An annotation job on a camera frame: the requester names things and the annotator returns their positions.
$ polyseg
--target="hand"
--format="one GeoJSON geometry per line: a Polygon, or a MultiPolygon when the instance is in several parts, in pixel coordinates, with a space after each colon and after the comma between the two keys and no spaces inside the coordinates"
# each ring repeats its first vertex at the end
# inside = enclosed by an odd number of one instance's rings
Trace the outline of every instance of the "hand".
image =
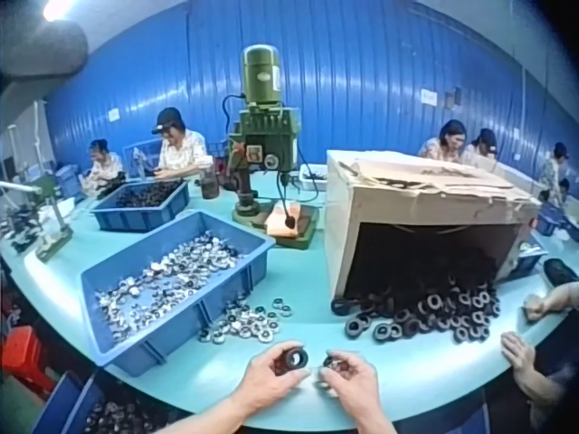
{"type": "Polygon", "coordinates": [[[503,333],[500,337],[501,352],[513,366],[515,378],[535,370],[535,348],[527,344],[515,332],[503,333]]]}
{"type": "Polygon", "coordinates": [[[374,366],[357,354],[345,351],[328,351],[340,365],[346,365],[340,373],[322,368],[320,375],[334,389],[344,410],[355,420],[371,417],[371,414],[382,414],[382,405],[378,393],[378,380],[374,366]]]}
{"type": "Polygon", "coordinates": [[[532,294],[525,300],[523,310],[529,321],[538,321],[546,313],[546,306],[543,298],[532,294]]]}
{"type": "Polygon", "coordinates": [[[174,170],[166,170],[166,169],[157,169],[155,171],[155,179],[163,180],[169,178],[175,178],[175,171],[174,170]]]}
{"type": "Polygon", "coordinates": [[[306,368],[289,371],[281,376],[273,371],[276,359],[284,351],[301,346],[303,344],[297,341],[285,341],[252,358],[241,384],[232,394],[232,400],[245,409],[247,416],[284,398],[309,375],[306,368]]]}

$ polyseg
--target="work table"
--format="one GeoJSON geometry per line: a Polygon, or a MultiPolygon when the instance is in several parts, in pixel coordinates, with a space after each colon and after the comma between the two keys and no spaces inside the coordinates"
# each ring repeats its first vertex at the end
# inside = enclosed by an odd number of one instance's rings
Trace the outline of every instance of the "work table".
{"type": "MultiPolygon", "coordinates": [[[[252,176],[252,187],[260,197],[277,197],[275,174],[252,176]]],[[[221,192],[212,201],[201,198],[199,187],[189,185],[188,210],[203,209],[231,219],[236,195],[221,192]]],[[[307,200],[314,192],[298,193],[288,188],[290,199],[307,200]]],[[[551,315],[529,325],[521,310],[529,294],[543,296],[546,280],[541,273],[514,280],[498,288],[502,314],[493,319],[490,339],[485,343],[456,345],[451,334],[430,333],[411,340],[377,344],[371,333],[357,340],[344,334],[343,317],[330,310],[330,292],[324,252],[323,193],[313,205],[320,206],[318,230],[308,250],[274,248],[268,256],[266,278],[248,299],[252,307],[271,308],[276,297],[291,306],[293,316],[282,318],[276,340],[298,339],[309,355],[308,367],[319,367],[328,348],[361,353],[378,372],[384,410],[392,420],[403,420],[448,402],[483,386],[508,368],[499,350],[500,334],[515,330],[529,343],[538,344],[563,320],[551,315]]],[[[2,254],[12,277],[40,315],[72,346],[92,359],[89,341],[82,323],[81,273],[101,260],[146,236],[140,233],[99,231],[90,214],[90,204],[81,204],[71,215],[72,239],[46,264],[34,255],[33,248],[22,255],[2,243],[2,254]]],[[[537,235],[549,251],[579,271],[579,249],[574,241],[537,235]]],[[[256,339],[228,336],[224,344],[202,344],[194,339],[169,355],[167,363],[140,377],[129,377],[118,368],[108,371],[122,381],[161,401],[191,412],[199,412],[233,391],[242,378],[247,363],[266,345],[256,339]]],[[[338,430],[353,427],[339,402],[315,384],[310,376],[287,400],[263,411],[246,422],[262,429],[338,430]]]]}

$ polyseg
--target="blue corrugated wall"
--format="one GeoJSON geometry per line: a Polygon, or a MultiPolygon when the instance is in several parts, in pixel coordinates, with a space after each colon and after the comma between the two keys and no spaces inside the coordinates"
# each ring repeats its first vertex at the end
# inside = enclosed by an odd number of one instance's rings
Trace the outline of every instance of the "blue corrugated wall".
{"type": "MultiPolygon", "coordinates": [[[[153,16],[98,49],[49,97],[57,159],[87,167],[95,137],[119,153],[149,139],[168,105],[208,142],[223,139],[222,98],[241,90],[240,53],[258,42],[280,50],[283,98],[300,109],[309,162],[323,162],[330,148],[414,154],[458,118],[469,139],[493,128],[500,160],[534,177],[554,142],[566,142],[579,194],[579,127],[543,87],[527,74],[521,119],[518,63],[449,17],[395,0],[190,0],[153,16]],[[461,104],[445,108],[457,87],[461,104]],[[421,103],[421,89],[438,92],[436,108],[421,103]],[[113,108],[120,120],[109,123],[113,108]]],[[[239,107],[232,101],[233,114],[239,107]]]]}

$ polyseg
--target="machine base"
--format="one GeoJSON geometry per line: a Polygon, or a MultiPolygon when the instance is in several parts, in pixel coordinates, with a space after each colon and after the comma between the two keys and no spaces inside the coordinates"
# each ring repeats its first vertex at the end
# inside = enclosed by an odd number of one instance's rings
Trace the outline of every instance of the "machine base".
{"type": "MultiPolygon", "coordinates": [[[[233,210],[233,221],[243,226],[266,233],[265,221],[271,214],[273,206],[277,201],[270,203],[260,203],[260,213],[253,217],[244,217],[233,210]]],[[[298,219],[298,238],[274,237],[278,245],[288,247],[290,249],[306,250],[314,238],[314,231],[318,225],[319,209],[314,206],[301,205],[301,213],[298,219]]]]}

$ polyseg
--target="ceiling light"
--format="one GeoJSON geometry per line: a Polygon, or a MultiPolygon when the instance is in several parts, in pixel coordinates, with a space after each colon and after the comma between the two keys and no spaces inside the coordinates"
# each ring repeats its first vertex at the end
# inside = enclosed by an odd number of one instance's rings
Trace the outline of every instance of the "ceiling light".
{"type": "Polygon", "coordinates": [[[46,21],[61,20],[71,10],[75,0],[50,0],[44,7],[46,21]]]}

